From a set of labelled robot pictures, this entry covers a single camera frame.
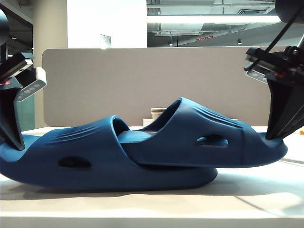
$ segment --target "blue slide sandal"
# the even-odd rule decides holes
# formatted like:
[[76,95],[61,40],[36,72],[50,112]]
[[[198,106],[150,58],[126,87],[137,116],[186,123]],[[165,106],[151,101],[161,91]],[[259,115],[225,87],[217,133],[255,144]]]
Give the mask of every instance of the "blue slide sandal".
[[281,138],[266,140],[266,133],[257,133],[247,123],[186,98],[175,101],[139,131],[149,136],[133,141],[134,131],[118,136],[126,153],[138,164],[246,168],[273,163],[287,153]]
[[0,171],[24,183],[75,190],[166,190],[212,181],[216,167],[260,166],[282,158],[282,139],[266,140],[233,121],[180,98],[149,126],[131,131],[117,116],[24,135],[26,148],[0,145]]
[[[117,135],[128,131],[117,116],[83,126],[56,129],[42,137],[24,135],[26,148],[0,145],[0,171],[23,183],[69,190],[168,190],[212,181],[215,168],[136,164]],[[141,138],[141,132],[135,132]]]

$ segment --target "white pillar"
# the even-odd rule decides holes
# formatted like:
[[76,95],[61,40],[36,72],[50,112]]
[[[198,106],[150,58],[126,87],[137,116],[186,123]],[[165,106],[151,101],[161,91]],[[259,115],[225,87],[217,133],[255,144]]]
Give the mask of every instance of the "white pillar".
[[[67,0],[35,0],[33,3],[34,66],[42,66],[42,54],[49,48],[67,48]],[[43,92],[35,95],[35,127],[44,122]]]
[[146,48],[146,0],[67,0],[68,47],[100,48],[100,34],[112,48]]

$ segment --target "white table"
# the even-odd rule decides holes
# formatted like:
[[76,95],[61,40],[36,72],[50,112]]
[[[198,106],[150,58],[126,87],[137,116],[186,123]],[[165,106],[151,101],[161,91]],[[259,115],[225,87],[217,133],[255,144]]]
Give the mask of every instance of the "white table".
[[[286,158],[303,155],[304,136],[285,143]],[[212,183],[191,190],[60,192],[0,179],[1,228],[304,228],[304,165],[285,161],[218,169]]]

